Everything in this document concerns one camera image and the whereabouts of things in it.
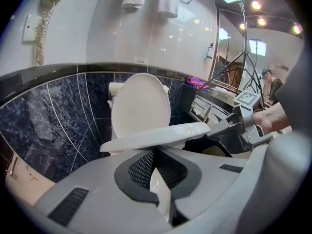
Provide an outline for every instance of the ceiling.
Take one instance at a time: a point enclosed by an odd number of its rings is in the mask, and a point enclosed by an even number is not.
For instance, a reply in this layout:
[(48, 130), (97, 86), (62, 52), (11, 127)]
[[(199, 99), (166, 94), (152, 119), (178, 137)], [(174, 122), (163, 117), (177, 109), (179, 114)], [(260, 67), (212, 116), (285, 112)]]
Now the ceiling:
[[(251, 2), (254, 0), (244, 0), (247, 28), (264, 28), (293, 34), (294, 22), (297, 18), (284, 0), (256, 0), (262, 4), (261, 10), (254, 10)], [(240, 6), (237, 2), (226, 3), (224, 0), (215, 0), (215, 4), (222, 13), (236, 28), (243, 23)], [(265, 16), (266, 25), (259, 26), (258, 16)]]

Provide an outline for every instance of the toilet lid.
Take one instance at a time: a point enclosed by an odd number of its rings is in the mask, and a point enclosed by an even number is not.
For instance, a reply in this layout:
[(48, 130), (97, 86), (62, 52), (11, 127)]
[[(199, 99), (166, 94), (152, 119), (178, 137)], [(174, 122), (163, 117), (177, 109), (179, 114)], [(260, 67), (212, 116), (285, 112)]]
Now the toilet lid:
[(116, 95), (112, 127), (118, 138), (169, 126), (170, 103), (161, 82), (150, 74), (131, 76)]

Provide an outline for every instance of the white wall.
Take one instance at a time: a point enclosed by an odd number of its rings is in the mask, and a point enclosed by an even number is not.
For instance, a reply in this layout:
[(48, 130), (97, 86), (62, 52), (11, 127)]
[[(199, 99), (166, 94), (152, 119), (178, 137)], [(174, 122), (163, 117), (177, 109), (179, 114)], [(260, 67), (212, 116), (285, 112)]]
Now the white wall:
[(145, 0), (137, 11), (124, 10), (121, 4), (122, 0), (98, 1), (89, 30), (87, 63), (134, 63), (135, 57), (141, 57), (149, 66), (208, 78), (212, 60), (205, 57), (216, 39), (214, 0), (180, 2), (178, 18), (166, 20), (157, 14), (158, 0)]
[[(261, 73), (263, 69), (269, 68), (276, 78), (280, 78), (285, 83), (286, 77), (297, 63), (302, 52), (303, 40), (291, 34), (268, 29), (251, 28), (248, 29), (247, 33), (248, 39), (260, 39), (266, 43), (265, 57), (257, 56), (257, 72)], [(251, 57), (255, 62), (255, 54), (251, 54)], [(252, 72), (251, 64), (247, 62), (247, 65), (248, 70)], [(289, 72), (276, 67), (281, 65), (287, 66)], [(240, 89), (246, 84), (248, 79), (249, 76), (246, 75), (241, 82)]]
[[(228, 61), (233, 60), (244, 48), (244, 37), (239, 30), (222, 14), (220, 14), (220, 28), (224, 28), (230, 33), (230, 44), (228, 51)], [(224, 39), (219, 42), (218, 55), (226, 57), (228, 40)]]
[[(45, 63), (86, 61), (89, 26), (98, 0), (62, 0), (54, 9), (45, 42)], [(26, 15), (40, 15), (40, 0), (24, 0), (0, 39), (0, 77), (36, 66), (33, 43), (22, 43)]]

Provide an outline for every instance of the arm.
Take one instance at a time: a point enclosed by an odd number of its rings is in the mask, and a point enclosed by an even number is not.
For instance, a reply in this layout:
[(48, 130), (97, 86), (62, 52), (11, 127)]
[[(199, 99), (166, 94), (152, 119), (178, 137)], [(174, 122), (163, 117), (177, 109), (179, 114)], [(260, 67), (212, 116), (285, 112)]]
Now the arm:
[(280, 103), (253, 115), (254, 121), (259, 125), (264, 134), (288, 127), (289, 121)]

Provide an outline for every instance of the wall-mounted telephone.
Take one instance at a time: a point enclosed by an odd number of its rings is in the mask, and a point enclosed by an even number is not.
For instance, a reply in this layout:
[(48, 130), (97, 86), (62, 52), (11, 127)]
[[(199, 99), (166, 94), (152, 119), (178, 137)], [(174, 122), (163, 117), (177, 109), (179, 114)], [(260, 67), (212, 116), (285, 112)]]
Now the wall-mounted telephone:
[(54, 6), (61, 0), (41, 0), (41, 4), (45, 7), (41, 24), (38, 27), (38, 38), (36, 47), (36, 63), (38, 65), (44, 64), (44, 42), (48, 32), (49, 22), (53, 14)]

